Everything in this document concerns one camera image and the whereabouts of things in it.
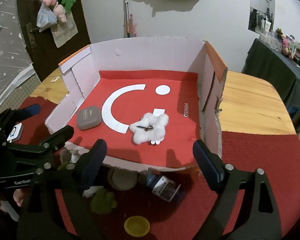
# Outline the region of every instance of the door handle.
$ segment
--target door handle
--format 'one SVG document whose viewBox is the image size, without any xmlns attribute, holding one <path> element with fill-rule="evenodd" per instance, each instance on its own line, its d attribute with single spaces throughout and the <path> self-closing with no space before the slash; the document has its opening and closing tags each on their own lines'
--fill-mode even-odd
<svg viewBox="0 0 300 240">
<path fill-rule="evenodd" d="M 28 39 L 29 39 L 29 42 L 30 42 L 30 48 L 35 49 L 37 44 L 35 43 L 34 32 L 39 31 L 39 27 L 32 28 L 32 24 L 27 23 L 26 24 L 26 30 L 27 30 Z"/>
</svg>

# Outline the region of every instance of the door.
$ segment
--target door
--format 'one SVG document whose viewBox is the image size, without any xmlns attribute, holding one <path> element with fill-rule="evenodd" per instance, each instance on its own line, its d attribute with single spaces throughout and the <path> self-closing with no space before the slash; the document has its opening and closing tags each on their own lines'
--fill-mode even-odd
<svg viewBox="0 0 300 240">
<path fill-rule="evenodd" d="M 36 28 L 37 14 L 40 9 L 39 0 L 17 0 L 18 16 L 21 30 L 26 43 L 26 49 L 31 57 L 32 65 L 39 79 L 43 81 L 56 68 L 58 63 L 69 57 L 82 47 L 90 44 L 86 22 L 84 19 L 81 0 L 76 0 L 71 8 L 74 21 L 77 25 L 78 33 L 74 35 L 60 48 L 54 43 L 50 28 L 39 33 L 34 31 L 35 48 L 31 48 L 27 34 L 26 24 L 31 23 L 32 28 Z"/>
</svg>

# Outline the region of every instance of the star pattern curtain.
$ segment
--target star pattern curtain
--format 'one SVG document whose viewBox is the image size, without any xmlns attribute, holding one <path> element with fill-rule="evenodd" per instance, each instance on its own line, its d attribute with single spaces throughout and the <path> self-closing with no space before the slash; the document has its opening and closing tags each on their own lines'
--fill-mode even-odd
<svg viewBox="0 0 300 240">
<path fill-rule="evenodd" d="M 18 21 L 17 1 L 0 0 L 0 95 L 31 64 Z"/>
</svg>

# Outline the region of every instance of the green plush toy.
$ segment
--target green plush toy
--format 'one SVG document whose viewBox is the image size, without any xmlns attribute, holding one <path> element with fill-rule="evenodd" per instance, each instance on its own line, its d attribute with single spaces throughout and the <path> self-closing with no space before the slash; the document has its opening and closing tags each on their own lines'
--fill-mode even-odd
<svg viewBox="0 0 300 240">
<path fill-rule="evenodd" d="M 102 215 L 109 214 L 113 208 L 117 207 L 117 204 L 117 201 L 114 199 L 114 194 L 104 187 L 100 187 L 94 195 L 90 207 L 93 212 Z"/>
<path fill-rule="evenodd" d="M 62 0 L 61 4 L 66 10 L 66 13 L 70 12 L 72 5 L 75 3 L 75 0 Z"/>
<path fill-rule="evenodd" d="M 69 163 L 70 163 L 70 161 L 61 163 L 60 166 L 57 168 L 57 170 L 60 171 L 60 170 L 64 169 Z"/>
</svg>

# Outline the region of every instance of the gray case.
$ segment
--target gray case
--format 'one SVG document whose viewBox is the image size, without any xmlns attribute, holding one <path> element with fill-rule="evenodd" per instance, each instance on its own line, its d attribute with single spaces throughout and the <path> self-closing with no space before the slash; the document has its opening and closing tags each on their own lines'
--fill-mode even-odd
<svg viewBox="0 0 300 240">
<path fill-rule="evenodd" d="M 102 117 L 97 106 L 90 106 L 77 113 L 77 126 L 81 131 L 96 127 L 101 122 Z"/>
</svg>

